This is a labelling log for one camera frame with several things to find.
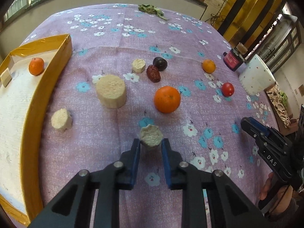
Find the purple bedsheet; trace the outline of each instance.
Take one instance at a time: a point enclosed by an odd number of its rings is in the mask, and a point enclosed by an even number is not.
[[[138,138],[141,126],[149,123],[160,127],[184,160],[206,171],[224,170],[255,203],[270,169],[257,155],[253,139],[241,131],[240,120],[253,116],[277,127],[266,94],[246,94],[239,72],[230,71],[222,60],[229,44],[210,25],[169,10],[164,12],[170,20],[164,21],[137,9],[103,4],[63,11],[46,19],[24,41],[70,33],[73,44],[42,132],[44,204],[79,170],[101,170],[118,160]],[[134,59],[142,58],[148,66],[156,56],[168,61],[159,83],[152,83],[145,71],[130,74]],[[215,62],[212,75],[202,70],[204,59]],[[102,107],[97,98],[94,82],[105,74],[118,75],[126,83],[127,102],[118,110]],[[231,98],[223,97],[219,88],[227,81],[235,87]],[[166,85],[181,92],[180,107],[171,114],[162,114],[153,105],[155,91]],[[61,108],[73,117],[72,129],[64,133],[51,126],[52,114]],[[180,227],[181,205],[181,191],[166,186],[160,149],[142,150],[135,188],[120,192],[121,227]]]

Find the red date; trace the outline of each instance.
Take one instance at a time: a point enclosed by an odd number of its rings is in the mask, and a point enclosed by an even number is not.
[[[150,81],[156,83],[161,81],[161,75],[159,73],[159,70],[157,67],[153,65],[149,65],[147,67],[147,76],[150,79]]]

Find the screw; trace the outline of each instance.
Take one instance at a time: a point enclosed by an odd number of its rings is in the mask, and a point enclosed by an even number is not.
[[[78,174],[79,174],[79,176],[84,177],[88,174],[88,171],[87,170],[81,170]]]
[[[182,168],[186,168],[186,167],[188,167],[188,165],[189,164],[186,161],[182,161],[182,162],[179,163],[179,166],[182,167]]]
[[[222,170],[215,170],[214,171],[214,174],[217,176],[217,177],[221,177],[224,175],[224,172]]]
[[[121,162],[121,161],[116,161],[115,163],[114,163],[114,167],[116,167],[116,168],[120,168],[120,167],[122,167],[123,166],[123,162]]]

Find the beige foam block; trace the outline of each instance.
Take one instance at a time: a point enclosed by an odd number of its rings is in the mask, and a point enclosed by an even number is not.
[[[72,117],[66,109],[60,109],[52,115],[51,123],[53,128],[63,132],[72,127]]]
[[[143,59],[135,59],[132,63],[132,70],[135,73],[142,73],[146,68],[146,62]]]
[[[139,137],[141,144],[152,150],[160,145],[164,136],[158,126],[148,124],[147,127],[141,128]]]
[[[12,80],[12,76],[11,76],[9,68],[7,68],[6,70],[3,71],[3,73],[0,76],[0,79],[1,79],[2,85],[4,87],[7,87],[9,82]]]
[[[96,92],[101,104],[110,109],[122,107],[127,99],[125,82],[112,74],[97,81]]]

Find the orange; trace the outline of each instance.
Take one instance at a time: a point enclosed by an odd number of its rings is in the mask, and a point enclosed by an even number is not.
[[[202,68],[206,73],[211,74],[215,71],[216,66],[212,60],[206,59],[202,63]]]
[[[33,58],[31,60],[31,62],[29,63],[29,72],[32,74],[32,75],[40,75],[42,72],[43,72],[43,69],[44,69],[44,61],[42,58],[39,58],[39,57],[36,57],[36,58]]]
[[[154,105],[162,113],[175,111],[181,103],[181,95],[173,87],[165,86],[159,88],[154,95]]]

